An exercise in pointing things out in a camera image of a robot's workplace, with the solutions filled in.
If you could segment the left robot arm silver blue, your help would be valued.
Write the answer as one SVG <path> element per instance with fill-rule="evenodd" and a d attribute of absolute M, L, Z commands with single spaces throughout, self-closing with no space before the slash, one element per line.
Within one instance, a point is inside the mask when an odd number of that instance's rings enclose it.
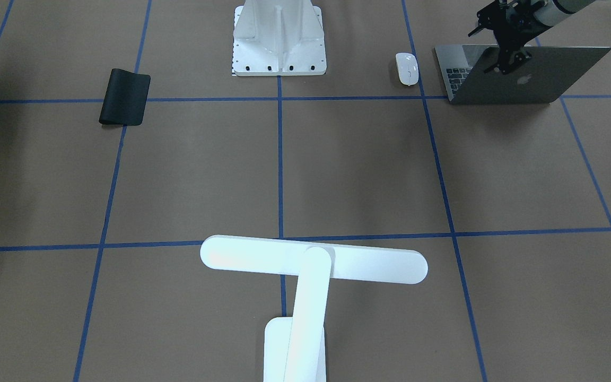
<path fill-rule="evenodd" d="M 468 36 L 483 29 L 493 32 L 499 46 L 496 61 L 482 73 L 508 75 L 533 56 L 526 43 L 591 5 L 593 1 L 492 1 L 477 12 L 477 26 Z"/>

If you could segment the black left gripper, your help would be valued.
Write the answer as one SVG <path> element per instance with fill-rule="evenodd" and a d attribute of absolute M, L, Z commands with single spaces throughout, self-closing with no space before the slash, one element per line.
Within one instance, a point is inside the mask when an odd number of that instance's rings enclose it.
<path fill-rule="evenodd" d="M 534 14 L 543 6 L 544 1 L 492 1 L 477 11 L 476 27 L 468 36 L 487 29 L 493 32 L 499 45 L 499 48 L 493 48 L 495 62 L 483 73 L 507 75 L 531 60 L 531 53 L 525 45 L 542 31 Z"/>

